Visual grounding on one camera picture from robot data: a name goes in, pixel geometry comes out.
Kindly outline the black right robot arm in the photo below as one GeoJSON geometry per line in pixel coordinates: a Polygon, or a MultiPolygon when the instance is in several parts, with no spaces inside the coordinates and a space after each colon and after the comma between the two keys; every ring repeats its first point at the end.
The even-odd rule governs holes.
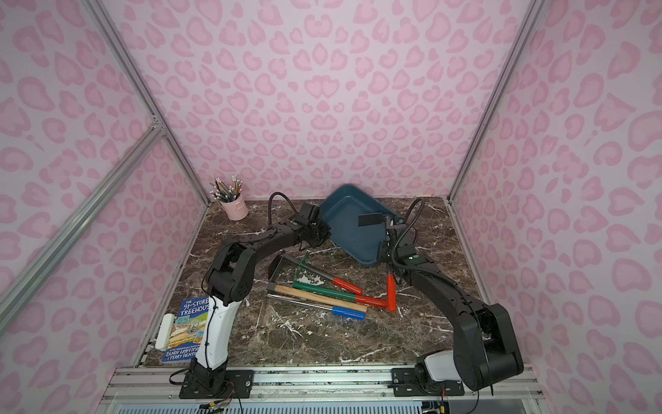
{"type": "Polygon", "coordinates": [[[510,315],[501,305],[488,305],[443,274],[417,250],[412,224],[384,218],[386,240],[379,259],[395,275],[423,293],[453,327],[453,365],[469,389],[477,391],[524,371],[510,315]]]}

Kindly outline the silver tool blue handle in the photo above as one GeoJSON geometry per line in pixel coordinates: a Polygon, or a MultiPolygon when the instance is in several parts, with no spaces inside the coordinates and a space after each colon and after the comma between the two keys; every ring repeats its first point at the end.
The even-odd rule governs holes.
{"type": "Polygon", "coordinates": [[[358,310],[350,310],[348,308],[343,308],[339,306],[332,306],[332,305],[321,305],[321,304],[315,304],[312,302],[307,302],[303,300],[298,300],[282,295],[277,295],[277,294],[272,294],[268,293],[267,298],[279,300],[281,302],[286,302],[290,303],[293,305],[298,305],[310,309],[318,309],[318,310],[324,310],[327,312],[332,313],[333,315],[339,316],[339,317],[346,317],[346,318],[351,318],[354,320],[365,320],[365,312],[359,312],[358,310]]]}

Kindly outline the grey hoe red handle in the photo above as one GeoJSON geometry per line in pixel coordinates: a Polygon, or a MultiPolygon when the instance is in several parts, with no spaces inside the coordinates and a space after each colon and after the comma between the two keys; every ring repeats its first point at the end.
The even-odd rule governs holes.
{"type": "MultiPolygon", "coordinates": [[[[358,226],[370,226],[380,224],[385,222],[385,226],[388,226],[390,217],[384,215],[383,213],[368,213],[359,215],[358,226]]],[[[397,311],[397,293],[396,293],[396,281],[391,269],[387,275],[387,310],[389,312],[397,311]]]]}

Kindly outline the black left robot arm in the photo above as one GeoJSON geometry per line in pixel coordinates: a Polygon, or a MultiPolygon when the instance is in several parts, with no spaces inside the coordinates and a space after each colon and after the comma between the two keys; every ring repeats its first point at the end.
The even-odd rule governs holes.
{"type": "Polygon", "coordinates": [[[253,288],[257,264],[282,249],[316,248],[330,235],[318,205],[304,203],[290,218],[251,237],[225,241],[204,276],[209,297],[205,333],[188,375],[207,389],[219,386],[229,358],[229,337],[241,302],[253,288]]]}

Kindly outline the teal plastic storage box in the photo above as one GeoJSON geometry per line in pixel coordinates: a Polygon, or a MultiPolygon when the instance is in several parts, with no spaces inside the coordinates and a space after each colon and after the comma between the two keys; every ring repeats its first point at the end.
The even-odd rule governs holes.
{"type": "Polygon", "coordinates": [[[365,267],[380,262],[380,245],[387,241],[386,217],[403,218],[352,184],[345,184],[322,201],[321,219],[330,240],[365,267]]]}

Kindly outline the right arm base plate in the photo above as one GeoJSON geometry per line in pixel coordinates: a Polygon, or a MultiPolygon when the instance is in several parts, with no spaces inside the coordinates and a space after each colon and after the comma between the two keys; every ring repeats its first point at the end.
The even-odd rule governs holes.
{"type": "Polygon", "coordinates": [[[391,369],[391,384],[395,397],[459,397],[465,395],[464,384],[456,379],[436,381],[422,365],[391,369]]]}

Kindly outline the wooden handle hammer tool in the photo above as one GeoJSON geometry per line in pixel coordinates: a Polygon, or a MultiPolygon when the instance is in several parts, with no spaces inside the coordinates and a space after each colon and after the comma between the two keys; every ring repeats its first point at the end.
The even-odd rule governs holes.
{"type": "Polygon", "coordinates": [[[340,300],[337,298],[329,298],[315,293],[309,293],[303,290],[295,289],[293,287],[281,286],[274,282],[267,285],[267,290],[270,293],[277,293],[293,298],[301,298],[310,300],[319,304],[331,305],[335,307],[342,307],[348,310],[366,313],[368,308],[365,305],[359,305],[352,302],[340,300]]]}

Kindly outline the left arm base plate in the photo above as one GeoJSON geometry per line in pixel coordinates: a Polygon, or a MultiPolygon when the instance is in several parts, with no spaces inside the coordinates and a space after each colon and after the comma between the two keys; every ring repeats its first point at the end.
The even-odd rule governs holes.
{"type": "Polygon", "coordinates": [[[224,400],[238,397],[249,398],[254,382],[253,370],[221,369],[211,374],[207,370],[193,373],[187,371],[179,391],[181,400],[224,400]]]}

